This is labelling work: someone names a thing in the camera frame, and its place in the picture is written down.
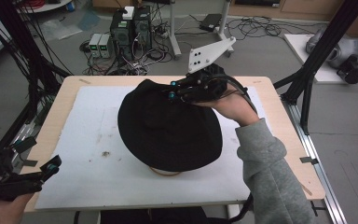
black pole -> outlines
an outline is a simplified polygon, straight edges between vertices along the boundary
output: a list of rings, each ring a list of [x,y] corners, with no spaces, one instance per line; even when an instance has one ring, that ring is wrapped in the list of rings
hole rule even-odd
[[[309,134],[310,96],[316,72],[337,45],[338,41],[345,35],[345,32],[350,28],[357,16],[358,0],[345,0],[303,66],[290,77],[274,83],[275,89],[278,89],[292,82],[287,92],[282,95],[282,100],[287,101],[291,105],[295,105],[298,97],[304,92],[300,124],[305,134]]]

desk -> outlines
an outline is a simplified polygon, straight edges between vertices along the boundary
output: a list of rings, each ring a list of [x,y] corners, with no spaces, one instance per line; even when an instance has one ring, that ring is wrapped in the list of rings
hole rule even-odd
[[[83,86],[136,86],[145,78],[158,83],[170,83],[181,77],[68,77],[62,84],[52,108],[37,136],[37,145],[33,147],[28,157],[29,160],[38,161],[36,167],[24,167],[24,174],[37,172],[38,167],[48,161],[54,151],[66,122],[76,94]],[[280,138],[287,148],[286,159],[294,170],[295,175],[305,187],[305,194],[309,200],[321,200],[324,198],[324,189],[310,163],[301,163],[301,157],[307,154],[301,145],[296,131],[287,116],[281,100],[267,77],[236,77],[244,86],[256,88],[260,101],[269,120],[269,125],[274,135]],[[39,194],[27,204],[26,212],[35,211],[34,206]]]

computer tower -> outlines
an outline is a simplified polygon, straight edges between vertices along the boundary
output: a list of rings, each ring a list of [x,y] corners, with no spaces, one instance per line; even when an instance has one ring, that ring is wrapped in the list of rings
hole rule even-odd
[[[152,49],[150,6],[136,8],[133,22],[135,34],[138,36],[138,49],[142,48],[145,53]]]
[[[118,58],[120,59],[122,55],[127,60],[133,60],[132,51],[136,51],[136,44],[134,48],[132,47],[135,29],[132,21],[123,20],[123,12],[117,11],[113,15],[110,35],[112,36],[113,47]]]

floor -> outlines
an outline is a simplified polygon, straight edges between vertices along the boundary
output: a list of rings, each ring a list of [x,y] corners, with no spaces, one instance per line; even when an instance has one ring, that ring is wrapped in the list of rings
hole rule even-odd
[[[95,19],[94,14],[86,7],[76,12],[58,9],[54,12],[41,13],[39,20],[61,20],[64,25],[79,24],[85,18],[93,18],[95,25],[70,38],[48,42],[62,62],[76,75],[81,75],[87,68],[87,60],[79,51],[80,44],[90,39],[94,33],[105,33],[110,25],[109,14]],[[177,19],[177,24],[191,20],[189,17]],[[187,22],[185,27],[197,26]],[[316,32],[322,24],[307,26],[307,30]],[[288,28],[298,34],[301,31]],[[188,29],[186,32],[199,32]],[[243,34],[233,30],[232,34],[241,39]],[[183,76],[187,70],[190,48],[201,47],[217,40],[215,35],[179,35],[177,36],[183,56],[168,63],[156,63],[150,66],[148,75]],[[40,39],[35,39],[42,49]],[[298,70],[301,63],[284,40],[278,37],[246,37],[237,41],[231,57],[222,56],[216,63],[225,68],[232,76],[265,76],[272,82],[288,77]],[[282,87],[278,93],[287,89]],[[301,108],[301,97],[298,106]],[[0,52],[0,139],[14,119],[20,114],[27,103],[27,81],[21,75],[16,64],[5,52]],[[358,84],[357,85],[324,85],[315,84],[310,103],[310,136],[317,148],[321,163],[337,196],[348,223],[358,223]],[[222,206],[207,206],[206,213],[210,217],[226,217],[227,212]],[[318,211],[319,223],[331,223],[325,211]],[[75,213],[32,213],[26,214],[22,224],[36,223],[68,223],[72,222]],[[79,223],[96,223],[97,212],[82,212]],[[254,223],[252,214],[248,214],[241,223]]]

gray sweatshirt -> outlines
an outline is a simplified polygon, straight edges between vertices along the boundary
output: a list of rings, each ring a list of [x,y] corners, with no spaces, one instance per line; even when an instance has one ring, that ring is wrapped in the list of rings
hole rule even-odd
[[[310,203],[284,156],[286,148],[261,119],[236,129],[243,180],[254,196],[255,223],[315,223]]]

